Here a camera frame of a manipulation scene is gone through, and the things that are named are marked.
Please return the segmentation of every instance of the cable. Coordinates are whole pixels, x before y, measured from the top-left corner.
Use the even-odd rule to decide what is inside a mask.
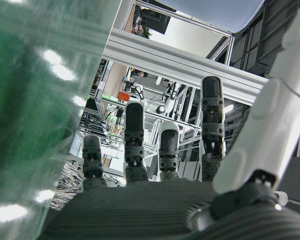
[[[156,98],[156,97],[159,97],[159,96],[162,96],[162,95],[158,94],[158,95],[154,96],[153,98],[151,98],[144,110],[147,110],[147,108],[149,107],[150,103],[153,102],[153,99]]]
[[[168,88],[168,87],[169,87],[169,83],[168,83],[167,86],[164,86],[164,85],[162,84],[163,81],[161,80],[160,82],[161,82],[161,86],[162,86],[162,87],[164,87],[164,88]]]

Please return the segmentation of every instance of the textured rubber palm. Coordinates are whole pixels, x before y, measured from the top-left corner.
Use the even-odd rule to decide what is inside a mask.
[[[215,196],[210,182],[177,178],[78,194],[39,240],[300,240],[300,215],[259,203],[191,233],[187,219]]]
[[[214,196],[211,182],[183,178],[103,187],[75,196],[39,239],[176,239],[190,233],[188,215]]]

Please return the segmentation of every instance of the black cable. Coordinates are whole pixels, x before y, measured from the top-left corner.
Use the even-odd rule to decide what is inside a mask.
[[[164,87],[164,88],[168,88],[168,87],[169,87],[169,83],[168,83],[167,86],[164,86],[164,85],[162,84],[162,82],[163,82],[163,81],[161,80],[161,86],[162,86],[162,87]]]

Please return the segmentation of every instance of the fluorescent light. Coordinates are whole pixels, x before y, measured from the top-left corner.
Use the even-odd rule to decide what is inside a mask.
[[[54,197],[55,193],[49,189],[40,191],[35,200],[38,203],[43,203],[45,200],[50,200]]]
[[[231,104],[231,105],[226,106],[226,107],[223,109],[223,112],[224,112],[224,114],[227,114],[227,113],[229,113],[230,111],[232,111],[233,109],[234,109],[234,105]]]

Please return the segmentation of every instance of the metal rod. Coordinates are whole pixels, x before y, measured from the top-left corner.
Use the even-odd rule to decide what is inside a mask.
[[[178,116],[177,116],[177,120],[179,120],[180,119],[180,117],[181,117],[181,113],[182,113],[182,110],[184,109],[184,104],[185,104],[185,101],[186,101],[186,96],[187,96],[187,90],[186,91],[184,91],[184,94],[183,94],[183,96],[182,96],[182,100],[181,100],[181,106],[180,106],[180,112],[179,112],[179,114],[178,114]]]
[[[186,145],[186,144],[190,144],[190,143],[193,143],[195,141],[198,141],[201,139],[201,136],[194,136],[192,138],[189,138],[187,140],[184,140],[182,142],[179,143],[179,147],[183,146],[183,145]]]
[[[214,53],[211,55],[209,59],[212,61],[215,61],[217,57],[228,47],[230,38],[227,37],[223,43],[214,51]]]
[[[166,9],[163,9],[161,7],[158,7],[158,6],[154,6],[152,4],[149,4],[147,2],[144,2],[144,1],[140,1],[140,0],[137,0],[136,1],[136,4],[137,5],[140,5],[140,6],[143,6],[143,7],[146,7],[146,8],[149,8],[151,10],[154,10],[156,11],[157,13],[161,13],[161,14],[164,14],[164,15],[167,15],[167,16],[170,16],[170,17],[174,17],[176,19],[179,19],[179,20],[182,20],[182,21],[185,21],[187,23],[191,23],[193,25],[197,25],[199,27],[202,27],[204,29],[208,29],[208,30],[211,30],[217,34],[221,34],[223,36],[226,36],[226,37],[230,37],[231,36],[231,33],[229,32],[226,32],[226,31],[223,31],[221,29],[218,29],[216,27],[213,27],[213,26],[210,26],[210,25],[207,25],[207,24],[204,24],[202,22],[199,22],[199,21],[196,21],[196,20],[193,20],[189,17],[186,17],[186,16],[182,16],[178,13],[175,13],[175,12],[171,12],[169,10],[166,10]]]
[[[188,120],[189,120],[190,112],[191,112],[191,109],[192,109],[192,104],[194,102],[195,92],[196,92],[196,89],[192,88],[191,93],[189,93],[190,96],[189,96],[189,100],[188,100],[188,103],[187,103],[187,109],[186,109],[185,117],[184,117],[185,122],[188,122]]]
[[[125,104],[121,103],[121,102],[117,102],[117,101],[113,101],[111,99],[108,99],[108,98],[104,98],[102,97],[101,101],[107,103],[107,104],[112,104],[112,105],[115,105],[115,106],[118,106],[118,107],[125,107]],[[180,126],[183,126],[183,127],[187,127],[187,126],[191,126],[195,129],[197,129],[198,131],[201,131],[201,128],[200,127],[197,127],[193,124],[188,124],[188,123],[184,123],[183,121],[179,121],[179,120],[174,120],[173,118],[171,117],[166,117],[166,116],[162,116],[162,115],[159,115],[157,113],[153,113],[153,112],[149,112],[149,111],[144,111],[144,114],[146,116],[150,116],[150,117],[154,117],[154,118],[157,118],[157,119],[160,119],[160,120],[164,120],[164,121],[174,121],[175,123],[177,123],[178,125]]]
[[[231,36],[229,39],[228,49],[227,49],[226,55],[225,55],[225,61],[224,61],[225,65],[229,66],[229,64],[230,64],[230,59],[231,59],[232,49],[234,48],[234,43],[235,43],[235,36]]]
[[[188,148],[184,148],[184,149],[179,149],[179,152],[185,151],[185,150],[190,150],[190,149],[196,149],[196,148],[199,148],[199,146],[192,146],[192,147],[188,147]]]
[[[153,92],[153,93],[156,93],[156,94],[164,94],[166,96],[170,96],[170,94],[167,93],[167,92],[165,92],[165,91],[160,91],[160,90],[148,87],[148,86],[143,86],[143,90],[146,90],[146,91],[149,91],[149,92]]]
[[[201,102],[201,100],[200,100],[200,102],[199,102],[199,105],[198,105],[198,108],[197,108],[197,111],[196,111],[196,119],[195,119],[195,121],[194,121],[194,125],[196,125],[196,126],[200,126],[200,113],[201,113],[201,104],[202,104],[202,102]],[[196,131],[196,130],[194,130],[193,131],[193,136],[195,137],[195,136],[197,136],[197,134],[198,134],[198,131]]]

